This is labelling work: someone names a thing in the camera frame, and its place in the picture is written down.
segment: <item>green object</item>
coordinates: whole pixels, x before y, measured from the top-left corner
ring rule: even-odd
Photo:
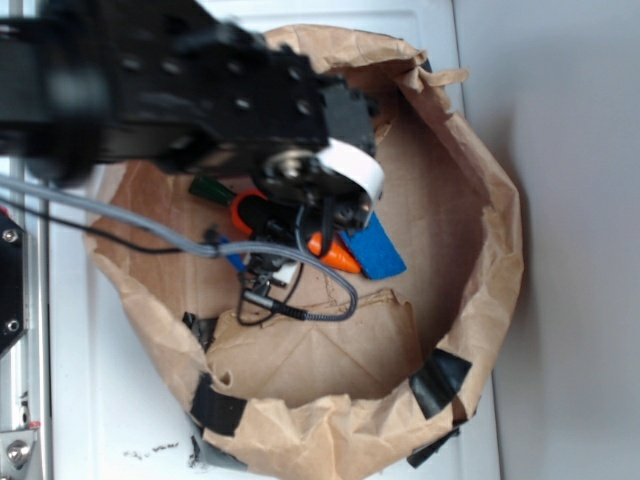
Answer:
[[[228,207],[235,198],[236,194],[222,185],[219,181],[205,177],[203,175],[196,175],[189,187],[189,193],[196,197],[211,200],[219,205]]]

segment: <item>black metal plate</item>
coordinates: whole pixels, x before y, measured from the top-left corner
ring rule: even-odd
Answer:
[[[0,212],[0,357],[24,335],[24,231]]]

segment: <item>orange object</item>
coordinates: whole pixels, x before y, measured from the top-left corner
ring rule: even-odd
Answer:
[[[253,228],[247,224],[245,219],[240,216],[238,212],[238,206],[245,200],[247,197],[257,196],[263,198],[265,201],[268,201],[267,197],[260,190],[247,190],[246,192],[242,192],[238,194],[230,205],[231,210],[231,221],[233,225],[243,233],[247,235],[251,235],[253,233]],[[309,243],[307,244],[309,247],[309,251],[314,255],[319,255],[322,250],[322,234],[315,233],[312,235]],[[331,242],[331,248],[327,252],[327,254],[320,259],[322,263],[330,266],[331,268],[336,268],[338,270],[342,270],[344,272],[349,273],[360,273],[362,271],[362,267],[357,262],[355,258],[349,253],[348,250],[342,248],[335,241]]]
[[[242,202],[245,198],[250,197],[252,195],[255,195],[260,198],[264,198],[265,200],[267,198],[264,195],[264,193],[262,193],[258,189],[247,190],[246,192],[242,192],[236,195],[233,201],[231,202],[231,206],[229,207],[231,209],[231,223],[233,223],[233,225],[238,230],[240,230],[242,233],[246,233],[247,235],[251,235],[253,233],[253,229],[249,225],[247,225],[244,222],[244,220],[242,220],[242,218],[240,217],[240,214],[238,213],[238,205],[240,205],[240,202]]]
[[[322,250],[322,234],[314,233],[307,244],[309,251],[314,255],[319,255]],[[338,245],[335,241],[331,242],[331,248],[327,254],[320,259],[322,263],[332,268],[337,268],[344,272],[360,273],[362,267],[351,254]]]

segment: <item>brown paper bag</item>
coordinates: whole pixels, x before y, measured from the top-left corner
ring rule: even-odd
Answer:
[[[319,72],[344,74],[379,100],[377,158],[386,182],[377,213],[408,271],[383,281],[347,275],[361,301],[346,322],[275,318],[247,328],[236,322],[239,285],[224,260],[145,256],[94,238],[87,244],[185,411],[193,413],[203,375],[213,382],[206,394],[248,400],[237,428],[222,434],[205,428],[207,442],[253,472],[361,479],[473,416],[520,288],[518,192],[463,117],[448,113],[444,86],[466,72],[428,73],[420,66],[426,52],[382,35],[296,26],[268,39],[309,55]],[[102,196],[194,239],[214,223],[242,239],[225,209],[188,195],[190,181],[131,162],[110,167]],[[108,219],[95,226],[161,246]],[[306,271],[301,285],[295,305],[338,311],[346,302],[317,272]],[[207,352],[181,322],[185,311],[219,317]],[[470,368],[453,401],[428,413],[408,377],[434,349]]]

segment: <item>blue object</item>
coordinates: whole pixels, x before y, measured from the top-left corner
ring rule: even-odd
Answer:
[[[340,237],[365,275],[372,280],[393,277],[407,269],[375,213],[365,230],[353,235],[340,232]]]
[[[230,242],[227,237],[223,237],[223,236],[218,237],[218,240],[220,241],[220,243]],[[242,261],[242,257],[237,253],[233,255],[227,255],[227,257],[225,258],[229,260],[229,263],[231,263],[231,265],[233,265],[236,268],[236,270],[238,270],[238,272],[242,273],[247,269],[244,262]]]

